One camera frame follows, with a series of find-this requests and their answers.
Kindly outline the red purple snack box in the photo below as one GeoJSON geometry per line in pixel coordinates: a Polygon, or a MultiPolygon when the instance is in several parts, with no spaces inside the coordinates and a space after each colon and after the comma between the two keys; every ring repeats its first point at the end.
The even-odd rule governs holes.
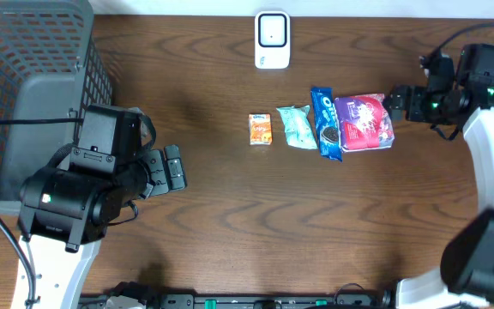
{"type": "Polygon", "coordinates": [[[361,94],[334,100],[343,152],[391,148],[395,140],[385,94],[361,94]]]}

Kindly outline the blue Oreo cookie pack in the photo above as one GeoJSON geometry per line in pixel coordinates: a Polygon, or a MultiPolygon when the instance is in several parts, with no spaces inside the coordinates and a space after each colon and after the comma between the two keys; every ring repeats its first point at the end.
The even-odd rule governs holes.
{"type": "Polygon", "coordinates": [[[340,130],[331,88],[310,90],[320,156],[342,161],[340,130]]]}

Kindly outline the mint green wipes packet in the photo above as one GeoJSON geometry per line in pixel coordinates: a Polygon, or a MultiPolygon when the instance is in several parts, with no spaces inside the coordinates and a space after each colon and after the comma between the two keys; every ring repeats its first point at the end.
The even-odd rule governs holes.
{"type": "Polygon", "coordinates": [[[278,107],[277,111],[284,125],[286,143],[289,146],[308,150],[317,149],[316,139],[308,121],[309,106],[284,106],[278,107]]]}

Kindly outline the orange white Kleenex tissue pack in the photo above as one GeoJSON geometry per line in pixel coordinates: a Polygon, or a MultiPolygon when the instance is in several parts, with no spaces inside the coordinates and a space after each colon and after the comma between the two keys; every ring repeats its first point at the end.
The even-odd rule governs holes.
{"type": "Polygon", "coordinates": [[[250,145],[270,145],[273,141],[271,115],[249,115],[250,145]]]}

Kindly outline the dark grey plastic basket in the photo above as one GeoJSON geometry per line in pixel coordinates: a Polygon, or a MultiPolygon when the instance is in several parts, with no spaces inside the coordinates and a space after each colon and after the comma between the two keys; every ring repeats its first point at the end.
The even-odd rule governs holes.
{"type": "Polygon", "coordinates": [[[85,0],[0,1],[0,214],[18,215],[23,181],[76,142],[87,106],[113,89],[85,0]]]}

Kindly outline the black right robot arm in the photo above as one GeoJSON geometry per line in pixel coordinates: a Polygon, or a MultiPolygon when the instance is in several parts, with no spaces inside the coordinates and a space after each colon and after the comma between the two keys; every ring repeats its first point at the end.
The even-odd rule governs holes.
{"type": "Polygon", "coordinates": [[[494,45],[465,45],[457,64],[437,47],[420,59],[428,83],[393,88],[384,106],[392,118],[452,125],[473,160],[478,214],[445,247],[438,268],[398,282],[396,308],[494,305],[494,45]]]}

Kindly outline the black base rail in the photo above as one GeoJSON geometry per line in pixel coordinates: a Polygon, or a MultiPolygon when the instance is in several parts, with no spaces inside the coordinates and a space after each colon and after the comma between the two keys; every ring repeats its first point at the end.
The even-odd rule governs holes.
{"type": "Polygon", "coordinates": [[[368,294],[334,296],[195,296],[161,294],[151,300],[128,296],[82,297],[77,309],[88,308],[153,308],[153,309],[301,309],[301,308],[391,308],[368,294]]]}

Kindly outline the white barcode scanner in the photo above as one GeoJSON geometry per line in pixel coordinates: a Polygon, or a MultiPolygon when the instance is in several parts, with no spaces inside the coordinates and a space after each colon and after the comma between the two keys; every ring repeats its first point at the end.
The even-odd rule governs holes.
{"type": "Polygon", "coordinates": [[[283,11],[261,11],[255,17],[255,66],[282,70],[291,58],[291,21],[283,11]]]}

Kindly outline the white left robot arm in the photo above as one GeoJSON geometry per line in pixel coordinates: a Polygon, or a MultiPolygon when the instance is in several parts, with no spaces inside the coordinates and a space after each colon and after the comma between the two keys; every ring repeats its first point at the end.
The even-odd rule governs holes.
{"type": "Polygon", "coordinates": [[[77,142],[62,148],[20,192],[14,308],[75,308],[107,228],[122,208],[186,188],[177,145],[142,142],[151,119],[138,111],[92,104],[77,142]]]}

